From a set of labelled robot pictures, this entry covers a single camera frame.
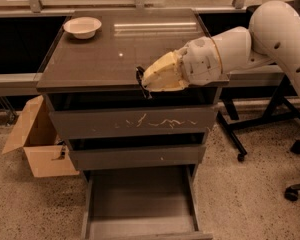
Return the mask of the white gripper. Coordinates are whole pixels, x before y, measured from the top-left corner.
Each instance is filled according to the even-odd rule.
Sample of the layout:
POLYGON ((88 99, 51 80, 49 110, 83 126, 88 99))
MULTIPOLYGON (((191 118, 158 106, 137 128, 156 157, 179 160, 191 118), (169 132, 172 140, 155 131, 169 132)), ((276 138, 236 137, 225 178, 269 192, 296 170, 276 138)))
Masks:
POLYGON ((143 87, 150 92, 180 91, 190 85, 207 85, 219 79, 222 66, 214 41, 208 37, 191 40, 178 50, 168 52, 144 72, 143 87))

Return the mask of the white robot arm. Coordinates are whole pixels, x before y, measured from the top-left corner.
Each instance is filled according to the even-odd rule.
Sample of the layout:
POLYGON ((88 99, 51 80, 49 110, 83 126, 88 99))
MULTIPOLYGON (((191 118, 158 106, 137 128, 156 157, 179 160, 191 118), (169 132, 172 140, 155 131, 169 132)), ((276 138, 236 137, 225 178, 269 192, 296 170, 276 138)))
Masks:
POLYGON ((282 1, 269 1, 252 14, 249 26, 188 41, 149 66, 141 86, 149 92, 205 86, 223 74, 276 63, 300 99, 300 16, 282 1))

